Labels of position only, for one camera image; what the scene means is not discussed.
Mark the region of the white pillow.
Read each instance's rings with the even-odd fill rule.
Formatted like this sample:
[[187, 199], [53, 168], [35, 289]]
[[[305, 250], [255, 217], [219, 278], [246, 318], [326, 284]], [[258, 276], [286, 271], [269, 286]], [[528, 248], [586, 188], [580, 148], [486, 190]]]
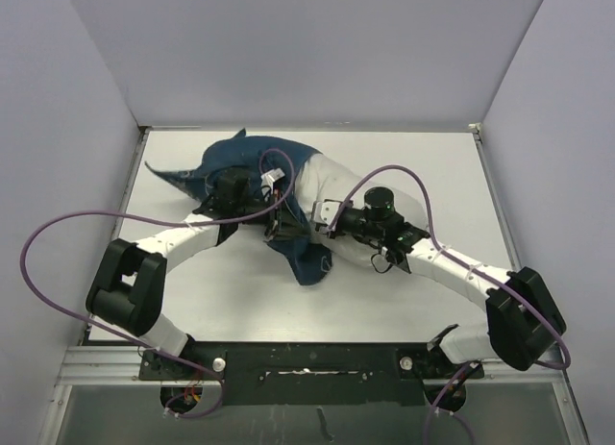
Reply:
[[[323, 154], [311, 156], [298, 173], [295, 183], [295, 198], [306, 216], [311, 220], [313, 204], [316, 201], [331, 199], [343, 201], [350, 191], [359, 183], [358, 176], [344, 165], [333, 161]], [[410, 224], [426, 230], [429, 222], [422, 204], [412, 196], [391, 187], [394, 194], [396, 211]], [[361, 244], [349, 235], [327, 238], [311, 228], [311, 242], [327, 247], [334, 255], [357, 266], [370, 267], [371, 256], [375, 251]]]

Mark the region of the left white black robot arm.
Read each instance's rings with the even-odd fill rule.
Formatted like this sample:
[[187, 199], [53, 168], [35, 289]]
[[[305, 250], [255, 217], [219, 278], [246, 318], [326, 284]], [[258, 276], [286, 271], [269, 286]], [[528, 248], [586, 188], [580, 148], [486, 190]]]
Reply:
[[256, 185], [245, 167], [224, 170], [201, 205], [178, 227], [129, 242], [112, 241], [86, 297], [86, 309], [137, 338], [141, 344], [163, 351], [161, 367], [173, 378], [192, 373], [196, 356], [186, 348], [189, 336], [162, 314], [166, 275], [193, 256], [214, 248], [233, 235], [241, 223], [266, 226], [273, 238], [286, 228], [299, 234], [283, 197], [290, 183], [282, 169], [269, 170]]

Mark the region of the dark blue embroidered pillowcase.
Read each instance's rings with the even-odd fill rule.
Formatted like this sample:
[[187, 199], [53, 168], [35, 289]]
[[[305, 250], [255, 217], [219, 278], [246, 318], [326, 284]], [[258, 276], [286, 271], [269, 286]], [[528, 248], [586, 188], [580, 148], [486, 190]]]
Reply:
[[[213, 143], [194, 169], [150, 171], [193, 200], [214, 209], [222, 218], [238, 218], [265, 209], [261, 189], [264, 170], [280, 168], [286, 175], [303, 171], [309, 159], [321, 153], [305, 144], [274, 137], [249, 136], [240, 130], [234, 137]], [[300, 285], [314, 285], [327, 275], [324, 263], [331, 251], [311, 240], [307, 211], [298, 202], [295, 188], [277, 212], [288, 225], [266, 241], [283, 255]]]

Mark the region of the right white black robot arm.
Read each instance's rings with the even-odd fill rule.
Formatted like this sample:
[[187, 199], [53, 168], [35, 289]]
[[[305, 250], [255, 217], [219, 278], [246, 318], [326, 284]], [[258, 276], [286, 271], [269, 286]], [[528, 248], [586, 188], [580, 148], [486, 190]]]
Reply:
[[464, 362], [489, 358], [526, 371], [567, 330], [538, 272], [490, 266], [437, 245], [430, 233], [396, 212], [388, 188], [369, 189], [361, 209], [323, 202], [312, 217], [324, 222], [331, 237], [350, 235], [390, 265], [441, 284], [484, 312], [484, 323], [453, 324], [431, 341], [428, 364], [438, 376], [451, 376]]

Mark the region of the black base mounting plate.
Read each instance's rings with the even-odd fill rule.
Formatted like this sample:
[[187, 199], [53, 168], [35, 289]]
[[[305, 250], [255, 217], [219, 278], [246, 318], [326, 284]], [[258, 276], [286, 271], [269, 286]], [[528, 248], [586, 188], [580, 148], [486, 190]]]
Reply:
[[197, 342], [189, 360], [207, 373], [147, 350], [138, 377], [147, 382], [225, 385], [225, 407], [422, 406], [428, 383], [459, 370], [426, 343]]

